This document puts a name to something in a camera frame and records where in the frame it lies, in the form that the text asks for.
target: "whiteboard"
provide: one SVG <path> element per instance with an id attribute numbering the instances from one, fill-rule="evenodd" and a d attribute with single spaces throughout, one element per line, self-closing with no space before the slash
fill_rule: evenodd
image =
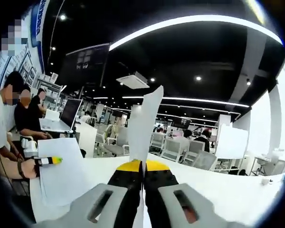
<path id="1" fill-rule="evenodd" d="M 223 159 L 242 159 L 248 142 L 248 131 L 221 125 L 215 155 Z"/>

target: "laptop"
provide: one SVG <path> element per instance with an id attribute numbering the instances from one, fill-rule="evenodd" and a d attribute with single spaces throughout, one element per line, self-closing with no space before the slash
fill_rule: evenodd
<path id="1" fill-rule="evenodd" d="M 72 128 L 81 103 L 82 99 L 68 99 L 60 120 L 39 119 L 41 130 L 58 133 L 73 133 Z"/>

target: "black ceiling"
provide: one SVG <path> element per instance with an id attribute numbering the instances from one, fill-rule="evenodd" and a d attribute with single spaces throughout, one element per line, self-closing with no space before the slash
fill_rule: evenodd
<path id="1" fill-rule="evenodd" d="M 250 21 L 259 23 L 238 0 L 212 0 L 207 4 L 203 0 L 169 0 L 164 3 L 158 0 L 103 0 L 98 3 L 65 0 L 60 14 L 65 14 L 67 20 L 57 20 L 52 39 L 52 47 L 56 47 L 56 50 L 48 57 L 53 26 L 61 3 L 61 0 L 51 1 L 45 19 L 43 56 L 47 74 L 59 74 L 68 52 L 106 42 L 114 43 L 132 32 L 167 19 L 220 13 L 246 19 L 249 17 Z M 162 28 L 112 50 L 104 72 L 106 88 L 86 86 L 84 97 L 91 101 L 93 97 L 109 97 L 108 100 L 95 102 L 129 109 L 130 105 L 141 103 L 142 99 L 122 99 L 122 96 L 142 96 L 163 85 L 164 96 L 228 102 L 243 66 L 246 46 L 247 28 L 231 23 L 194 22 Z M 284 59 L 283 47 L 267 37 L 259 71 L 239 102 L 252 105 L 266 89 L 271 88 Z M 132 90 L 116 81 L 135 71 L 147 79 L 155 78 L 155 82 L 148 82 L 149 89 Z M 202 80 L 196 81 L 196 76 L 201 76 Z M 65 92 L 78 89 L 68 85 Z M 224 105 L 211 103 L 163 100 L 162 104 L 175 106 L 161 105 L 159 113 L 176 116 L 186 113 L 187 117 L 208 120 L 218 120 L 222 112 L 177 105 L 227 110 Z M 243 114 L 248 110 L 235 107 L 233 112 Z M 231 116 L 234 120 L 238 114 L 231 113 Z M 193 122 L 204 124 L 204 121 Z"/>

